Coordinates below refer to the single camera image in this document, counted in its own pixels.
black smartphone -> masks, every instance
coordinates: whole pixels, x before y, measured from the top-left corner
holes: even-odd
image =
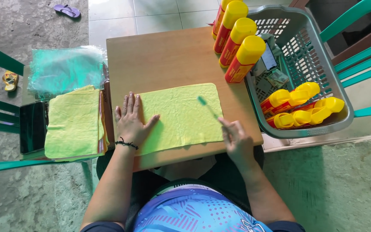
[[[47,107],[35,102],[19,107],[19,144],[21,154],[44,149],[47,134]]]
[[[277,62],[273,56],[273,52],[270,49],[270,45],[268,44],[266,40],[264,42],[265,42],[265,52],[263,53],[263,55],[261,55],[261,59],[263,60],[267,71],[270,71],[271,69],[277,67]]]

toothbrush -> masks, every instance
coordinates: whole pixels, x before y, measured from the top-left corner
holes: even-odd
[[[213,109],[212,109],[213,106],[207,104],[207,102],[204,100],[203,97],[201,97],[201,96],[197,96],[196,99],[197,99],[197,101],[198,101],[202,106],[207,106],[207,107],[208,107],[209,111],[213,114],[214,118],[217,119],[217,118],[219,117],[216,113],[214,113],[214,111],[213,111]]]

yellow flip-flop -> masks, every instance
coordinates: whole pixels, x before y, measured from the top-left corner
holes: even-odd
[[[18,79],[18,74],[13,73],[12,71],[6,71],[3,75],[3,82],[6,85],[5,91],[14,91],[17,88]]]

gray plastic basket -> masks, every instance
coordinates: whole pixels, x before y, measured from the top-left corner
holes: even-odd
[[[276,44],[283,52],[277,62],[281,64],[281,71],[290,77],[290,81],[283,88],[291,91],[304,82],[312,81],[320,85],[322,92],[305,104],[331,96],[345,101],[341,112],[333,113],[321,124],[294,130],[278,130],[266,122],[260,107],[260,102],[277,88],[273,87],[264,76],[255,78],[249,72],[246,76],[246,84],[260,128],[271,137],[292,139],[328,134],[348,127],[354,117],[352,104],[327,55],[317,27],[309,15],[298,8],[265,5],[250,10],[247,18],[257,23],[257,34],[275,35]]]

clear plastic bag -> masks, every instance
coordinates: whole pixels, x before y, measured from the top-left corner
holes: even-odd
[[[108,82],[107,52],[96,46],[32,50],[28,90],[39,95],[59,95]]]

